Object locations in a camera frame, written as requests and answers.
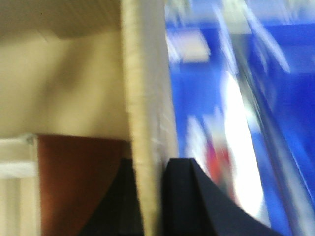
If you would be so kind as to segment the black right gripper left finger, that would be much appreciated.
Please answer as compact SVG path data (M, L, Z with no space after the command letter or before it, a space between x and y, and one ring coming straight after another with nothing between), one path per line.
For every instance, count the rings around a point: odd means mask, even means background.
M144 235L132 160L121 160L113 183L83 227L82 235Z

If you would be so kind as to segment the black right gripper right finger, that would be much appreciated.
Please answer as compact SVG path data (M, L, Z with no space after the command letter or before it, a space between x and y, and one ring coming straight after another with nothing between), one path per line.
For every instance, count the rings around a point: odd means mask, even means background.
M204 173L193 158L171 158L164 172L166 236L277 236Z

